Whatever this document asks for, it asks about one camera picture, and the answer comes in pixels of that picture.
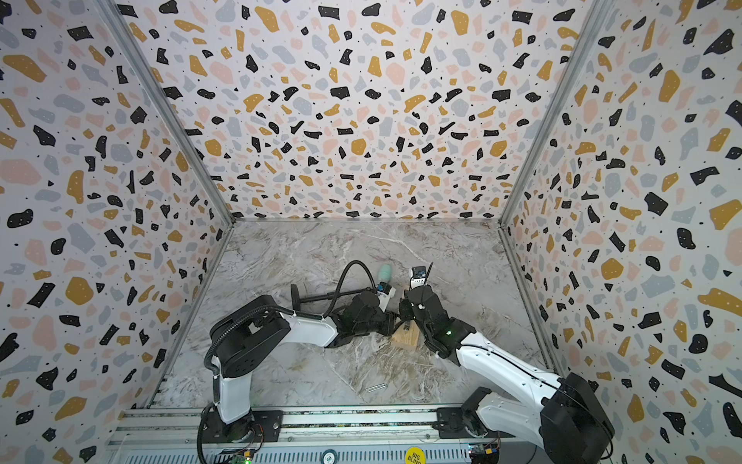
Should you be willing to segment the wooden plank block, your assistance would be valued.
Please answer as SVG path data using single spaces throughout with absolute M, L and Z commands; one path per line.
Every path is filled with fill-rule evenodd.
M 400 326 L 391 337 L 391 344 L 395 347 L 416 350 L 419 344 L 420 332 L 417 325 Z

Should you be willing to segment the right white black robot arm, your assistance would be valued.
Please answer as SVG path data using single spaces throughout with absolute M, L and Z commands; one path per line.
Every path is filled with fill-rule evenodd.
M 439 358 L 508 394 L 479 387 L 460 406 L 438 409 L 435 427 L 442 437 L 485 439 L 504 433 L 541 448 L 554 463 L 612 457 L 614 427 L 585 378 L 560 377 L 504 351 L 474 326 L 449 316 L 428 284 L 406 291 L 399 311 L 417 324 L 425 346 Z

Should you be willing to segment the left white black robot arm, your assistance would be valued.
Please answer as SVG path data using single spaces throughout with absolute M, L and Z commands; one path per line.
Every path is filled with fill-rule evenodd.
M 339 348 L 369 334 L 392 336 L 401 326 L 397 314 L 386 310 L 388 296 L 370 287 L 301 297 L 293 285 L 291 298 L 288 309 L 260 296 L 210 330 L 204 365 L 216 413 L 226 425 L 250 414 L 252 373 L 278 346 Z

